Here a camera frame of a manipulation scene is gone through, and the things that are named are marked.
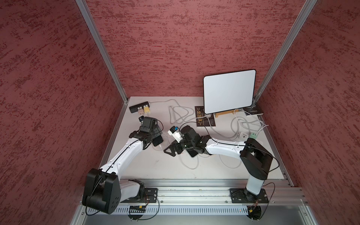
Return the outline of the small black booklet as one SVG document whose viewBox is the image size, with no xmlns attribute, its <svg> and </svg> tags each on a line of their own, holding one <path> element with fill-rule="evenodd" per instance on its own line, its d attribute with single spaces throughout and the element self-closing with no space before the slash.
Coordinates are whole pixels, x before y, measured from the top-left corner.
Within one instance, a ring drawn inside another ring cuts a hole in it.
<svg viewBox="0 0 360 225">
<path fill-rule="evenodd" d="M 263 110 L 258 105 L 244 107 L 243 111 L 246 115 L 263 115 Z"/>
</svg>

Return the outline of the yellow charger plug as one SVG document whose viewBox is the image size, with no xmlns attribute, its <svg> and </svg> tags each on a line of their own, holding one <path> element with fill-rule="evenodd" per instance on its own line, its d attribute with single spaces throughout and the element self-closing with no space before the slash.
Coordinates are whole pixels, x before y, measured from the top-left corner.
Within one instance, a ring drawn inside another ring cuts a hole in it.
<svg viewBox="0 0 360 225">
<path fill-rule="evenodd" d="M 144 113 L 150 113 L 150 108 L 148 106 L 145 106 L 143 108 L 143 110 L 144 110 Z"/>
</svg>

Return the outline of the white power strip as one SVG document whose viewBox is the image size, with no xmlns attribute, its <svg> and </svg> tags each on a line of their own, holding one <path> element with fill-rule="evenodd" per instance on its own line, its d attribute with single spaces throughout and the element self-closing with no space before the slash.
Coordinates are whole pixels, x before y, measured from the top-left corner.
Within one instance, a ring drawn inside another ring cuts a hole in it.
<svg viewBox="0 0 360 225">
<path fill-rule="evenodd" d="M 244 142 L 244 141 L 247 141 L 247 139 L 249 138 L 249 135 L 245 132 L 240 132 L 238 138 L 240 141 Z"/>
</svg>

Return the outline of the green charger plug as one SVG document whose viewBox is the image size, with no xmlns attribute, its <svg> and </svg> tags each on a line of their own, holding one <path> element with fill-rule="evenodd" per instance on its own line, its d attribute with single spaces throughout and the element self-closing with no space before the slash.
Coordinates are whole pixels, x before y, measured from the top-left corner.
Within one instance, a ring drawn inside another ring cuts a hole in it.
<svg viewBox="0 0 360 225">
<path fill-rule="evenodd" d="M 257 139 L 257 133 L 251 133 L 251 134 L 249 135 L 249 138 Z"/>
</svg>

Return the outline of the aluminium front rail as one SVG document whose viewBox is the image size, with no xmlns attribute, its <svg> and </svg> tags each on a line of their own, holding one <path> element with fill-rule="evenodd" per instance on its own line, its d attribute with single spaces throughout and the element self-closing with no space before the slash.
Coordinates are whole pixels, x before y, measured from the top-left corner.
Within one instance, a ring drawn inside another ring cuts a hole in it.
<svg viewBox="0 0 360 225">
<path fill-rule="evenodd" d="M 157 188 L 164 205 L 230 205 L 231 188 L 245 188 L 246 180 L 171 180 L 142 179 L 145 187 Z M 287 180 L 268 180 L 264 187 L 269 206 L 308 205 L 301 187 L 290 186 Z"/>
</svg>

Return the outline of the wooden panel stand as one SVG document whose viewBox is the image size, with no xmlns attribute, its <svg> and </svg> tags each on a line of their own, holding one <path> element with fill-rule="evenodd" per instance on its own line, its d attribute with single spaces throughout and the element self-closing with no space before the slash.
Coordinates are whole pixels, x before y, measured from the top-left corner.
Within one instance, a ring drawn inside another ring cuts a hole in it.
<svg viewBox="0 0 360 225">
<path fill-rule="evenodd" d="M 214 114 L 215 114 L 215 118 L 218 118 L 219 116 L 222 116 L 222 115 L 228 115 L 228 114 L 235 115 L 236 111 L 237 111 L 237 109 L 234 109 L 234 110 L 229 110 L 229 111 L 216 112 Z"/>
</svg>

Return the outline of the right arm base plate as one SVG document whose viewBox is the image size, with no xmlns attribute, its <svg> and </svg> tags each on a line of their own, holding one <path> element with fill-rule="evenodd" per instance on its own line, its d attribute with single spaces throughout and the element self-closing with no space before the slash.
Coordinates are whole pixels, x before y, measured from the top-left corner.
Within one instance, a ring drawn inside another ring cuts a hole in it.
<svg viewBox="0 0 360 225">
<path fill-rule="evenodd" d="M 258 195 L 252 194 L 245 188 L 231 188 L 229 192 L 232 203 L 269 203 L 269 196 L 264 188 L 260 190 Z"/>
</svg>

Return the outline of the white light panel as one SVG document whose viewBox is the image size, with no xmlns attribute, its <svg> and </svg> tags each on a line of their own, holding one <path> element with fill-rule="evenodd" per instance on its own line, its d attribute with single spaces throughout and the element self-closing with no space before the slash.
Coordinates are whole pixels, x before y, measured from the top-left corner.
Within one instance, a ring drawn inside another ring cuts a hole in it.
<svg viewBox="0 0 360 225">
<path fill-rule="evenodd" d="M 219 113 L 251 106 L 255 81 L 254 69 L 205 76 L 203 78 L 204 112 Z"/>
</svg>

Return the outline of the black power strip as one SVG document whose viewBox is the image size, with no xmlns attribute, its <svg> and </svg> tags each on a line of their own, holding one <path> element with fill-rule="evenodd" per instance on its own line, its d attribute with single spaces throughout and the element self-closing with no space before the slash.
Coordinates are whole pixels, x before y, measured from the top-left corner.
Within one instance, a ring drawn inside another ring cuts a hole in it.
<svg viewBox="0 0 360 225">
<path fill-rule="evenodd" d="M 136 113 L 141 109 L 143 110 L 145 107 L 150 107 L 150 104 L 149 104 L 148 101 L 142 102 L 142 103 L 137 104 L 137 105 L 130 106 L 129 110 L 130 110 L 131 113 Z"/>
</svg>

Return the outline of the black book gold lettering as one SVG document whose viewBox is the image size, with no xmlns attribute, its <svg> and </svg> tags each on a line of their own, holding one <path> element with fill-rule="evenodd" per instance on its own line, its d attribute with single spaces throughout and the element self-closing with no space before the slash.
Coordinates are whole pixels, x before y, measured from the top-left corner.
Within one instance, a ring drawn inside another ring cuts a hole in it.
<svg viewBox="0 0 360 225">
<path fill-rule="evenodd" d="M 206 114 L 204 106 L 195 106 L 196 125 L 197 127 L 215 127 L 214 114 Z"/>
</svg>

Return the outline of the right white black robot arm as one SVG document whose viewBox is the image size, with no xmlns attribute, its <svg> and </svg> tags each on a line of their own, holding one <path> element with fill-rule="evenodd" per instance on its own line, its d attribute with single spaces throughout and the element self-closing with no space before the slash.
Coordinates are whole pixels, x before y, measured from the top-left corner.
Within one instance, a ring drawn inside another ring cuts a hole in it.
<svg viewBox="0 0 360 225">
<path fill-rule="evenodd" d="M 175 157 L 187 151 L 191 157 L 199 154 L 222 155 L 242 161 L 249 178 L 244 189 L 235 191 L 232 196 L 255 203 L 259 201 L 264 182 L 268 179 L 271 165 L 275 159 L 256 139 L 248 138 L 244 142 L 226 142 L 212 138 L 210 135 L 201 136 L 190 126 L 182 129 L 171 127 L 168 134 L 174 141 L 164 149 L 164 153 Z"/>
</svg>

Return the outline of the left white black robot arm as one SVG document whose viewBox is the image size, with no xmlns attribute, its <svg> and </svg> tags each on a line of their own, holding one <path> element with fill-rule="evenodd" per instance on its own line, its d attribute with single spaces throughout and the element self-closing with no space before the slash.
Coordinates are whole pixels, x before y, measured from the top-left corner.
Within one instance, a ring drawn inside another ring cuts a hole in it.
<svg viewBox="0 0 360 225">
<path fill-rule="evenodd" d="M 133 159 L 148 148 L 153 141 L 162 141 L 162 122 L 152 117 L 143 117 L 138 130 L 133 131 L 119 152 L 99 169 L 91 169 L 85 180 L 82 205 L 97 213 L 112 214 L 118 204 L 131 200 L 145 200 L 145 187 L 139 180 L 121 180 Z"/>
</svg>

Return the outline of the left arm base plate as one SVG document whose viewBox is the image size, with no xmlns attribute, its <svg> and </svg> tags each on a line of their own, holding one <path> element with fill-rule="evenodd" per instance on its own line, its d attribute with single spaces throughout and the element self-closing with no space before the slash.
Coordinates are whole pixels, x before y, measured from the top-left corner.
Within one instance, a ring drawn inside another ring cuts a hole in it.
<svg viewBox="0 0 360 225">
<path fill-rule="evenodd" d="M 121 203 L 156 203 L 158 197 L 157 188 L 144 188 L 140 190 L 140 194 L 122 201 Z"/>
</svg>

